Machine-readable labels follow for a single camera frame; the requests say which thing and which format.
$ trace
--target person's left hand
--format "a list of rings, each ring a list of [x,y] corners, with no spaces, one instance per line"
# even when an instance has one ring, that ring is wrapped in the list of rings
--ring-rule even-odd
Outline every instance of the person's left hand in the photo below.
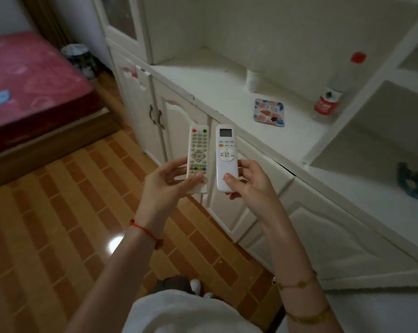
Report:
[[[187,157],[169,161],[145,177],[140,205],[135,222],[159,236],[167,218],[178,201],[203,179],[203,173],[190,174],[185,180],[175,177],[186,174]]]

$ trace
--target clear bottle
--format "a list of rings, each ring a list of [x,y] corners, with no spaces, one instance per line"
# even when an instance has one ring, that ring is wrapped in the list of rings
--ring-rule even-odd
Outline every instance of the clear bottle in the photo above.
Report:
[[[314,105],[314,120],[324,122],[340,104],[340,98],[348,91],[356,79],[356,72],[360,64],[366,60],[366,54],[356,52],[352,54],[351,59],[347,62],[328,82],[323,95]]]

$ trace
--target remote control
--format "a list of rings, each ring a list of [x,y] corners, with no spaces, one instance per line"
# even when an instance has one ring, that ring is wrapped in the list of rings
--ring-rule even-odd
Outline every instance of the remote control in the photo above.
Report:
[[[198,186],[188,192],[189,194],[206,194],[208,192],[208,147],[209,126],[191,125],[189,128],[186,177],[189,177],[189,174],[203,172],[204,178]]]
[[[234,191],[224,182],[223,176],[231,173],[238,179],[238,156],[235,131],[232,125],[217,125],[215,154],[217,157],[217,188],[224,193]]]

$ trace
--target brown curtain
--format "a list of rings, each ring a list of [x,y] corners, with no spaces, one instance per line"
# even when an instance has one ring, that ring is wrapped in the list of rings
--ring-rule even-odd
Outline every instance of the brown curtain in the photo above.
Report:
[[[73,43],[62,17],[51,0],[19,0],[28,11],[36,28],[57,49]]]

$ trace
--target red string bracelet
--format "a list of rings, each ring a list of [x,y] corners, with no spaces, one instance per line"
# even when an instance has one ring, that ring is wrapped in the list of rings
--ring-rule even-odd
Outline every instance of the red string bracelet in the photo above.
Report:
[[[130,220],[130,225],[137,227],[143,230],[146,234],[148,234],[155,241],[155,250],[161,249],[164,246],[164,239],[156,238],[154,235],[152,235],[152,233],[149,230],[143,228],[139,224],[136,224],[134,219]]]

